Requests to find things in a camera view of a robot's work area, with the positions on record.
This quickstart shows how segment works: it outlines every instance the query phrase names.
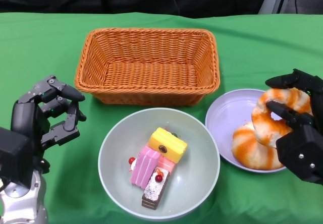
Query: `orange striped toy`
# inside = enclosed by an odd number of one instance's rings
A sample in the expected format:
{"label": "orange striped toy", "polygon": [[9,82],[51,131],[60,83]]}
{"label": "orange striped toy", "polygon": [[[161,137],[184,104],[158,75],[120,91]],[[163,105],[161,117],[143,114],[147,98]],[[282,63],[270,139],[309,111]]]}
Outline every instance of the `orange striped toy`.
{"label": "orange striped toy", "polygon": [[257,142],[252,122],[239,127],[233,134],[232,153],[245,167],[254,170],[275,170],[283,167],[277,150]]}
{"label": "orange striped toy", "polygon": [[269,101],[282,103],[299,113],[311,113],[309,96],[296,88],[270,89],[258,100],[252,112],[252,123],[256,140],[268,147],[276,148],[276,141],[291,131],[285,120],[275,121],[271,111],[266,107]]}

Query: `green backdrop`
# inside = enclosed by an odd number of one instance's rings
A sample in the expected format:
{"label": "green backdrop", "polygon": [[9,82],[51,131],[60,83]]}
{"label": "green backdrop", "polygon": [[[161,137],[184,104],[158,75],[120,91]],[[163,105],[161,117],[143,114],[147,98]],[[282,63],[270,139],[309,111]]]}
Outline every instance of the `green backdrop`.
{"label": "green backdrop", "polygon": [[[264,81],[298,68],[323,77],[323,16],[268,15],[186,19],[166,15],[0,14],[0,126],[9,128],[13,103],[49,74],[70,85],[85,36],[103,27],[205,28],[214,33],[220,55],[221,86],[194,107],[181,107],[204,123],[221,94],[266,89]],[[91,95],[80,104],[88,116],[81,136],[48,150],[45,204],[50,223],[149,223],[117,207],[101,186],[97,158],[108,131],[139,106],[103,105]],[[323,187],[305,183],[288,170],[260,175],[221,160],[209,198],[171,224],[311,223],[323,220]]]}

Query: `chocolate cake slice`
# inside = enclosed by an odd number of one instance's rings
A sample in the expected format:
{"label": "chocolate cake slice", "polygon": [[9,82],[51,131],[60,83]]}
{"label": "chocolate cake slice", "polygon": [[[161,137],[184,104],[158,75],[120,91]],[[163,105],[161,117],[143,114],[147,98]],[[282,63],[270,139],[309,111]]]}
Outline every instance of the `chocolate cake slice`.
{"label": "chocolate cake slice", "polygon": [[[156,175],[158,175],[158,173],[156,172],[157,169],[159,169],[164,174],[163,180],[161,182],[157,182],[155,180]],[[142,196],[141,205],[143,207],[146,207],[152,210],[157,209],[160,199],[162,198],[166,183],[168,181],[168,177],[169,177],[169,172],[167,170],[164,170],[161,167],[155,168]]]}

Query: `basket rim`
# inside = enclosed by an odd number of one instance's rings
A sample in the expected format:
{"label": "basket rim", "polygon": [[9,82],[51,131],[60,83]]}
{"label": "basket rim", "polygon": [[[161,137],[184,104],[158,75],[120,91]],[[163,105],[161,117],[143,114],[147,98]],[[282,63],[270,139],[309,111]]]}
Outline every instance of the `basket rim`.
{"label": "basket rim", "polygon": [[[187,33],[202,33],[205,34],[212,41],[212,67],[214,76],[212,77],[212,82],[207,86],[170,86],[170,85],[161,85],[161,86],[147,86],[147,85],[88,85],[86,84],[83,78],[83,67],[88,58],[88,49],[90,47],[91,41],[95,38],[96,35],[102,34],[108,31],[142,31],[142,32],[166,32],[166,33],[179,33],[183,34],[183,32]],[[86,93],[152,93],[152,90],[155,93],[162,94],[209,94],[214,92],[220,86],[220,70],[219,70],[219,55],[217,53],[217,42],[215,36],[212,32],[206,29],[194,29],[194,28],[119,28],[119,27],[111,27],[111,28],[98,28],[92,30],[85,39],[85,43],[82,49],[82,53],[80,56],[79,64],[76,69],[76,77],[75,77],[75,85],[76,87]]]}

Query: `pink wafer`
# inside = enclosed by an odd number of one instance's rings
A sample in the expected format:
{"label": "pink wafer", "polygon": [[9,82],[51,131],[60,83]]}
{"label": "pink wafer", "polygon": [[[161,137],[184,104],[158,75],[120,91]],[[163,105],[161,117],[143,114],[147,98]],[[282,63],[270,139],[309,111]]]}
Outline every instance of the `pink wafer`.
{"label": "pink wafer", "polygon": [[158,167],[162,167],[164,170],[167,170],[168,172],[170,172],[170,174],[172,173],[175,165],[176,165],[175,163],[173,163],[172,161],[170,161],[168,158],[164,156],[160,156],[160,159],[157,163]]}
{"label": "pink wafer", "polygon": [[150,176],[157,166],[159,158],[159,152],[156,152],[149,147],[144,147],[137,157],[135,169],[131,176],[130,182],[141,187],[142,189],[145,189]]}

